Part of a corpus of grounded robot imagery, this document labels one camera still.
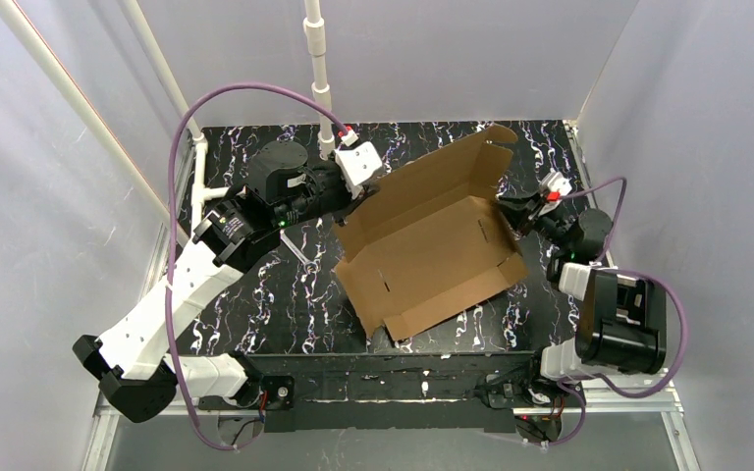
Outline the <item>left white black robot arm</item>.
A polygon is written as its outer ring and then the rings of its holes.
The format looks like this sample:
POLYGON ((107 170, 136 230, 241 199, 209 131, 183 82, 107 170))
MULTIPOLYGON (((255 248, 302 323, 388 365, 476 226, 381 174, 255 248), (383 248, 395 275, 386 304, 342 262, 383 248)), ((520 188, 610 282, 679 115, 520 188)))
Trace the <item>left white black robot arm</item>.
POLYGON ((327 215, 342 221, 371 196, 383 172, 376 147, 360 141, 310 161, 293 141, 271 141, 202 218, 165 276, 116 325, 73 346, 102 396, 135 423, 177 398, 219 396, 239 408, 281 407, 281 378, 241 353, 181 356, 178 336, 216 297, 281 242, 282 230, 327 215))

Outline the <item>brown cardboard box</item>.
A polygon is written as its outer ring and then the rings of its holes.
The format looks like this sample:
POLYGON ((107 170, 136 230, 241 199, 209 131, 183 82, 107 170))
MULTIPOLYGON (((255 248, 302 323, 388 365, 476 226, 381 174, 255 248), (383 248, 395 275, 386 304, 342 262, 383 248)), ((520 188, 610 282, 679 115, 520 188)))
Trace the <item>brown cardboard box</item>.
POLYGON ((497 199, 516 141, 494 124, 421 156, 335 226, 335 274, 368 338, 407 340, 528 276, 497 199))

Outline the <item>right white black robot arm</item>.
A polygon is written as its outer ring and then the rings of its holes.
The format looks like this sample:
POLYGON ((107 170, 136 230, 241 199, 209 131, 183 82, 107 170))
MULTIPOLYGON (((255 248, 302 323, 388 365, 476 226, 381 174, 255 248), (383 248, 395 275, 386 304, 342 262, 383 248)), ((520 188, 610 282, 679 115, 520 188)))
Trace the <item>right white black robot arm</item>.
POLYGON ((666 359, 666 294, 651 281, 598 266, 611 217, 589 208, 577 216, 551 208, 554 196, 503 197, 498 207, 519 235, 557 247, 546 267, 551 286, 581 302, 575 335, 544 348, 538 373, 572 381, 598 374, 655 374, 666 359))

